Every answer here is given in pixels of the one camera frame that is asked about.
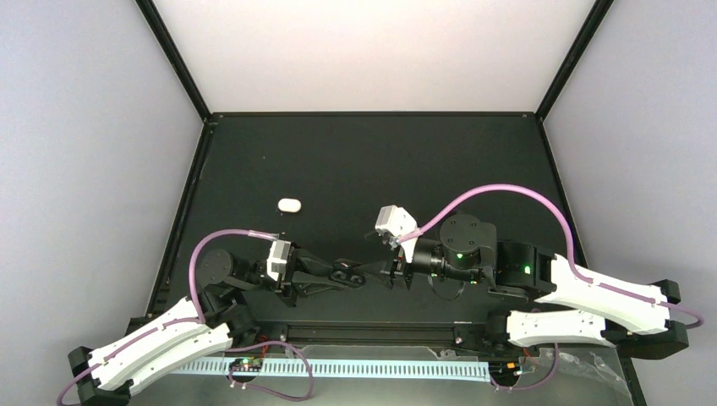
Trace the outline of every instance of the black base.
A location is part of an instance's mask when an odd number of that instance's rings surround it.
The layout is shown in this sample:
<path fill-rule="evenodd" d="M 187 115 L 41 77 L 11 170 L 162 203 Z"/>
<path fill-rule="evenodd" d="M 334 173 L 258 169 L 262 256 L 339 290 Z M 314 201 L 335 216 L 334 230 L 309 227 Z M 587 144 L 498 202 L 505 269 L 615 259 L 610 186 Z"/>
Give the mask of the black base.
<path fill-rule="evenodd" d="M 78 347 L 68 354 L 72 375 L 77 376 L 86 370 L 90 363 L 90 352 L 87 347 Z M 129 387 L 132 381 L 126 381 L 114 391 L 103 391 L 98 386 L 100 382 L 86 376 L 77 383 L 77 393 L 82 406 L 126 406 L 129 403 Z"/>
<path fill-rule="evenodd" d="M 192 249 L 222 228 L 283 233 L 328 260 L 383 260 L 387 247 L 364 238 L 382 206 L 404 206 L 428 221 L 451 199 L 489 183 L 520 184 L 561 206 L 559 185 L 532 114 L 443 113 L 215 115 L 213 135 L 185 218 L 176 260 L 168 276 L 169 304 L 187 294 Z M 282 215 L 276 203 L 298 198 L 303 209 Z M 498 238 L 564 252 L 561 230 L 540 204 L 519 195 L 493 193 L 460 206 L 497 226 Z M 268 244 L 226 237 L 234 257 L 263 260 Z M 441 291 L 453 283 L 438 284 Z M 350 292 L 317 294 L 288 309 L 274 294 L 246 293 L 257 321 L 285 323 L 482 323 L 489 310 L 514 308 L 509 299 L 471 285 L 446 302 L 417 277 L 408 292 L 369 281 Z"/>

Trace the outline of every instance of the white ruler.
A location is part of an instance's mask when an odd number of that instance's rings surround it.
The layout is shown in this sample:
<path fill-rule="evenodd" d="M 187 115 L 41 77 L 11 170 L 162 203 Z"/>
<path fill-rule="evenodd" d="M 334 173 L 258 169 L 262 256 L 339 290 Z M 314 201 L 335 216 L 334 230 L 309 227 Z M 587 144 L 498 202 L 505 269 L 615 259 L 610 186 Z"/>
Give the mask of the white ruler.
<path fill-rule="evenodd" d="M 182 365 L 174 374 L 221 375 L 229 373 L 236 358 L 204 357 Z M 316 377 L 443 379 L 488 382 L 488 363 L 478 361 L 395 361 L 377 359 L 309 359 Z M 301 359 L 264 359 L 261 371 L 234 372 L 235 376 L 306 377 Z"/>

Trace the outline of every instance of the black cable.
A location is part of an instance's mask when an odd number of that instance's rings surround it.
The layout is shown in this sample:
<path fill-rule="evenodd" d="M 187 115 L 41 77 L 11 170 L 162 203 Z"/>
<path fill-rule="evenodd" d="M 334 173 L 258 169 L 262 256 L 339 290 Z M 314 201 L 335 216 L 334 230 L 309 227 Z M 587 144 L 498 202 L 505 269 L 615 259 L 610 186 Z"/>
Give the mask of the black cable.
<path fill-rule="evenodd" d="M 495 284 L 495 279 L 493 278 L 493 275 L 492 275 L 493 272 L 485 272 L 485 271 L 481 270 L 481 273 L 483 273 L 483 277 L 485 277 L 485 279 L 488 281 L 488 286 L 493 288 L 496 292 L 503 291 L 502 289 L 498 288 L 498 285 Z"/>
<path fill-rule="evenodd" d="M 428 284 L 430 285 L 430 290 L 433 291 L 433 293 L 436 296 L 445 300 L 446 302 L 452 302 L 453 300 L 460 298 L 461 295 L 463 294 L 463 290 L 466 288 L 466 283 L 461 282 L 461 284 L 458 285 L 458 291 L 456 292 L 456 295 L 453 296 L 452 299 L 448 299 L 448 298 L 443 297 L 441 294 L 438 293 L 437 290 L 435 290 L 435 286 L 433 286 L 433 277 L 431 275 L 426 275 L 426 277 L 428 278 Z"/>

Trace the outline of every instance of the black metal frame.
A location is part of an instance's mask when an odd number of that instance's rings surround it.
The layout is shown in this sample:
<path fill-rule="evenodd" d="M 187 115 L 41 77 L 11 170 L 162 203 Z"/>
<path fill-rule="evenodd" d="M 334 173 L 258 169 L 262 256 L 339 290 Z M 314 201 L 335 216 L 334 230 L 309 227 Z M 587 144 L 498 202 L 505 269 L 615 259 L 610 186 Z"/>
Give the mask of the black metal frame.
<path fill-rule="evenodd" d="M 562 88 L 565 87 L 567 80 L 570 78 L 570 74 L 577 66 L 577 61 L 580 60 L 583 52 L 585 52 L 585 49 L 588 48 L 590 40 L 593 39 L 595 31 L 597 31 L 598 27 L 600 27 L 600 23 L 603 21 L 607 11 L 610 9 L 612 2 L 613 0 L 597 0 L 595 4 L 593 4 L 593 7 L 590 9 L 590 13 L 588 13 L 588 17 L 585 19 L 583 26 L 577 33 L 575 41 L 572 42 L 570 50 L 567 52 L 565 59 L 562 61 L 562 65 L 558 69 L 558 73 L 553 79 L 553 82 L 550 83 L 548 91 L 545 92 L 543 101 L 540 102 L 538 110 L 535 111 L 535 115 L 538 116 L 540 121 L 545 121 L 545 118 L 548 117 L 550 109 L 556 103 L 556 100 L 558 100 L 558 96 L 560 95 Z"/>
<path fill-rule="evenodd" d="M 242 114 L 242 113 L 235 113 L 235 112 L 227 112 L 227 113 L 215 113 L 213 116 L 208 108 L 206 106 L 206 103 L 204 102 L 204 99 L 202 95 L 200 94 L 200 90 L 197 87 L 196 83 L 192 79 L 192 76 L 189 72 L 189 69 L 187 68 L 186 64 L 184 63 L 184 60 L 182 59 L 182 56 L 179 53 L 179 50 L 177 49 L 177 46 L 175 45 L 172 37 L 170 36 L 170 33 L 167 29 L 167 27 L 164 25 L 164 22 L 161 19 L 161 16 L 159 15 L 159 11 L 157 10 L 154 2 L 152 0 L 136 0 L 138 6 L 140 7 L 142 14 L 145 16 L 147 23 L 150 25 L 152 31 L 154 32 L 156 39 L 161 45 L 162 50 L 167 55 L 167 59 L 169 60 L 170 64 L 174 68 L 174 71 L 177 74 L 177 77 L 182 83 L 182 86 L 187 91 L 187 95 L 189 96 L 189 99 L 194 104 L 194 108 L 196 108 L 197 113 L 200 115 L 202 121 L 204 122 L 204 127 L 201 132 L 199 144 L 197 145 L 197 150 L 194 154 L 194 159 L 192 161 L 191 167 L 189 169 L 189 176 L 187 177 L 187 182 L 184 186 L 184 190 L 182 193 L 182 198 L 179 201 L 179 207 L 177 210 L 177 214 L 174 218 L 174 223 L 172 225 L 172 230 L 170 232 L 169 240 L 167 241 L 167 248 L 165 250 L 164 256 L 161 260 L 161 265 L 159 268 L 159 272 L 157 274 L 157 278 L 155 281 L 155 286 L 152 289 L 151 299 L 149 306 L 147 308 L 147 316 L 152 317 L 153 313 L 158 313 L 163 311 L 164 305 L 167 301 L 167 294 L 169 291 L 169 284 L 171 282 L 171 275 L 170 271 L 173 269 L 174 261 L 177 257 L 178 247 L 181 240 L 181 235 L 183 233 L 184 224 L 187 219 L 187 215 L 189 214 L 189 209 L 191 208 L 192 199 L 194 198 L 194 193 L 196 191 L 196 186 L 199 181 L 199 177 L 201 174 L 202 167 L 205 163 L 206 153 L 208 151 L 208 147 L 211 143 L 212 135 L 214 133 L 214 127 L 216 126 L 216 122 L 213 122 L 212 118 L 216 117 L 218 115 L 236 115 L 236 114 Z M 550 112 L 550 109 L 555 104 L 558 96 L 560 95 L 562 89 L 565 87 L 568 79 L 570 78 L 570 75 L 572 71 L 577 66 L 577 62 L 580 59 L 580 57 L 583 55 L 585 49 L 587 49 L 588 44 L 590 43 L 590 40 L 593 38 L 593 35 L 597 31 L 600 23 L 602 22 L 603 18 L 607 14 L 608 10 L 610 9 L 611 4 L 613 3 L 613 0 L 596 0 L 592 9 L 590 10 L 588 17 L 586 18 L 585 22 L 583 23 L 583 26 L 581 27 L 580 31 L 577 34 L 577 37 L 575 38 L 574 42 L 572 43 L 570 50 L 568 51 L 565 59 L 562 62 L 562 65 L 558 69 L 558 72 L 556 73 L 555 78 L 550 84 L 549 89 L 545 93 L 545 96 L 538 106 L 538 109 L 536 110 L 536 113 L 534 115 L 534 119 L 536 120 L 536 125 L 539 127 L 539 131 L 541 133 L 541 136 L 543 138 L 543 142 L 545 145 L 545 152 L 548 154 L 548 157 L 550 159 L 550 165 L 552 167 L 553 176 L 555 178 L 556 184 L 559 186 L 559 193 L 560 193 L 560 200 L 562 205 L 566 208 L 566 217 L 567 221 L 570 224 L 570 227 L 573 231 L 573 236 L 575 238 L 576 246 L 577 246 L 577 262 L 581 265 L 586 266 L 587 262 L 585 259 L 585 254 L 583 253 L 583 247 L 580 244 L 580 240 L 577 236 L 577 229 L 575 228 L 575 222 L 573 220 L 572 214 L 570 212 L 569 206 L 567 204 L 567 199 L 565 196 L 565 191 L 562 188 L 562 182 L 560 179 L 560 175 L 557 171 L 555 159 L 552 154 L 552 150 L 550 148 L 550 142 L 548 140 L 548 136 L 545 133 L 545 128 L 543 126 L 543 122 L 545 118 L 547 117 L 548 113 Z M 421 114 L 421 115 L 434 115 L 434 114 L 444 114 L 445 112 L 416 112 L 416 113 L 407 113 L 407 114 Z M 320 112 L 314 112 L 314 113 L 296 113 L 296 114 L 313 114 L 313 115 L 321 115 Z M 386 112 L 386 114 L 401 114 L 400 112 Z M 496 114 L 516 114 L 515 112 L 498 112 Z M 623 369 L 623 373 L 625 374 L 627 384 L 630 388 L 630 392 L 632 394 L 632 401 L 636 406 L 644 406 L 646 405 L 645 398 L 643 395 L 642 388 L 640 387 L 640 383 L 636 374 L 636 371 L 632 365 L 632 360 L 630 358 L 621 357 L 621 366 Z"/>
<path fill-rule="evenodd" d="M 137 5 L 140 6 L 140 10 L 142 10 L 142 14 L 145 15 L 147 23 L 155 33 L 155 37 L 159 42 L 161 49 L 164 50 L 164 53 L 167 55 L 167 59 L 169 59 L 169 63 L 172 65 L 172 68 L 174 68 L 174 72 L 177 74 L 179 81 L 182 82 L 184 90 L 187 91 L 187 96 L 189 96 L 192 104 L 194 104 L 194 108 L 197 109 L 197 113 L 200 115 L 202 121 L 206 122 L 209 119 L 211 112 L 209 111 L 208 106 L 206 106 L 206 103 L 204 103 L 204 98 L 202 97 L 197 84 L 194 82 L 194 79 L 192 79 L 192 75 L 189 73 L 189 69 L 187 69 L 187 65 L 182 59 L 182 55 L 179 54 L 179 50 L 174 44 L 172 36 L 169 35 L 167 26 L 164 25 L 164 21 L 161 20 L 155 3 L 152 0 L 136 1 Z"/>

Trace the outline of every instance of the gray wall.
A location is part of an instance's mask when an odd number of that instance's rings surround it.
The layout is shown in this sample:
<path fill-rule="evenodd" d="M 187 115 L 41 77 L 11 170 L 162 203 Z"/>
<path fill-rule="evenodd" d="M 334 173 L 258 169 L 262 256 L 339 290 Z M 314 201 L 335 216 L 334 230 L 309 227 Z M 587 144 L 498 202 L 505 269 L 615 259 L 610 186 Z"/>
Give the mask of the gray wall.
<path fill-rule="evenodd" d="M 200 120 L 134 2 L 0 27 L 0 404 L 54 404 L 67 352 L 144 311 Z"/>
<path fill-rule="evenodd" d="M 712 404 L 717 3 L 615 2 L 546 126 L 593 269 L 681 284 L 705 326 L 637 362 L 649 404 Z"/>

